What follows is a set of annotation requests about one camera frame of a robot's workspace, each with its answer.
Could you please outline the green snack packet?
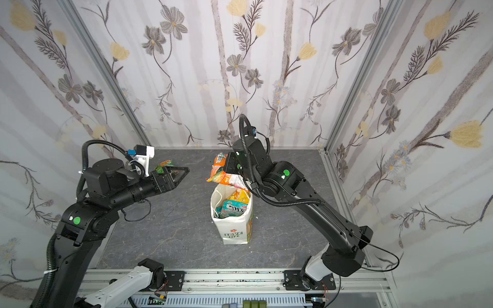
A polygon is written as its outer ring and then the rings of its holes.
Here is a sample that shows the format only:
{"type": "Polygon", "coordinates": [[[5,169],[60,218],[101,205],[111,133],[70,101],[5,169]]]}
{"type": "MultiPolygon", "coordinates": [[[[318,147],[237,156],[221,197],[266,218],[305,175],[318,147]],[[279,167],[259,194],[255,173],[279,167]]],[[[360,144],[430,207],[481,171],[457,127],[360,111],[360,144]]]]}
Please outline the green snack packet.
{"type": "Polygon", "coordinates": [[[159,163],[156,167],[155,167],[155,171],[157,173],[164,173],[166,168],[167,167],[170,167],[170,166],[174,166],[173,164],[173,161],[172,160],[165,160],[164,162],[161,162],[159,163]]]}

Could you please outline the orange pink snack packet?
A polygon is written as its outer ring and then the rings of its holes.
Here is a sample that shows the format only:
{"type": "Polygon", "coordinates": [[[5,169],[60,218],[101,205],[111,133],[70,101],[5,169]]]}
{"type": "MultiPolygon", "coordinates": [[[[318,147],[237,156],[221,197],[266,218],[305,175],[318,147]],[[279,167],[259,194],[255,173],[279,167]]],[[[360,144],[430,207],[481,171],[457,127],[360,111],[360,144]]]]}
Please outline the orange pink snack packet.
{"type": "Polygon", "coordinates": [[[247,190],[247,187],[241,175],[226,172],[225,163],[227,160],[227,156],[227,154],[219,153],[215,157],[214,163],[212,165],[212,170],[210,172],[210,177],[207,179],[207,181],[222,184],[225,186],[232,186],[237,189],[247,190]]]}

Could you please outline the white printed paper bag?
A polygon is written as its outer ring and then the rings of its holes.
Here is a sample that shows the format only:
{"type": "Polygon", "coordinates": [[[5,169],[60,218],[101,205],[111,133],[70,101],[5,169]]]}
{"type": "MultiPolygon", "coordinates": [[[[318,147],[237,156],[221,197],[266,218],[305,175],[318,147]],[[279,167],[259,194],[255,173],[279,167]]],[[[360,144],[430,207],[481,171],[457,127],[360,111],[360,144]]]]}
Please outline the white printed paper bag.
{"type": "Polygon", "coordinates": [[[252,236],[254,207],[251,193],[248,209],[242,216],[228,217],[225,219],[219,219],[216,216],[216,208],[221,206],[236,190],[237,188],[235,187],[218,184],[211,195],[211,218],[216,225],[224,245],[246,245],[250,242],[252,236]]]}

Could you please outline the yellow orange chips packet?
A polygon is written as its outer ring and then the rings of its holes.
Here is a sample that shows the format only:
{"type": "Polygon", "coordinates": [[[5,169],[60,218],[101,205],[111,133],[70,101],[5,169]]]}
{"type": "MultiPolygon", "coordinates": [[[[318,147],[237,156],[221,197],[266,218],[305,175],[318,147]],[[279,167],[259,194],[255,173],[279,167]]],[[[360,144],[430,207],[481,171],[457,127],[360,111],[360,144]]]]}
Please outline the yellow orange chips packet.
{"type": "Polygon", "coordinates": [[[244,189],[237,189],[231,196],[227,198],[227,201],[236,201],[242,204],[249,204],[250,202],[250,193],[245,191],[244,189]]]}

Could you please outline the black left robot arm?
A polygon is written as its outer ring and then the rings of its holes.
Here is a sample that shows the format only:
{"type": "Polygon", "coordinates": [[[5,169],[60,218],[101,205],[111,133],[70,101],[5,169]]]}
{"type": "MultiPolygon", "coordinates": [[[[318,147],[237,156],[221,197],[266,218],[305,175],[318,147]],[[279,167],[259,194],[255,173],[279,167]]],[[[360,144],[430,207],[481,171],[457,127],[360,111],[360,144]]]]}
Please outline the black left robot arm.
{"type": "Polygon", "coordinates": [[[90,295],[78,296],[96,250],[118,221],[119,211],[150,197],[174,190],[190,172],[166,166],[147,177],[125,168],[119,159],[104,159],[87,168],[87,189],[62,215],[47,249],[47,269],[32,307],[118,307],[141,290],[157,290],[166,283],[161,263],[145,259],[130,273],[90,295]]]}

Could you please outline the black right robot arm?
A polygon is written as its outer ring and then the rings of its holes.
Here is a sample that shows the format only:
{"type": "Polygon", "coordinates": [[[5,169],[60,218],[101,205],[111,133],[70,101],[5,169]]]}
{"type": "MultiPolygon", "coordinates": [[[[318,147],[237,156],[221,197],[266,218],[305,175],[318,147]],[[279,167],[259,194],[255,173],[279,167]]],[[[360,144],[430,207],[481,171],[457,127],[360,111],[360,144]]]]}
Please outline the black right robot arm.
{"type": "Polygon", "coordinates": [[[253,136],[237,140],[225,168],[242,176],[248,190],[265,203],[294,207],[326,238],[324,249],[303,266],[305,276],[314,281],[331,273],[348,277],[362,267],[371,229],[355,225],[334,210],[293,164],[272,161],[260,140],[253,136]]]}

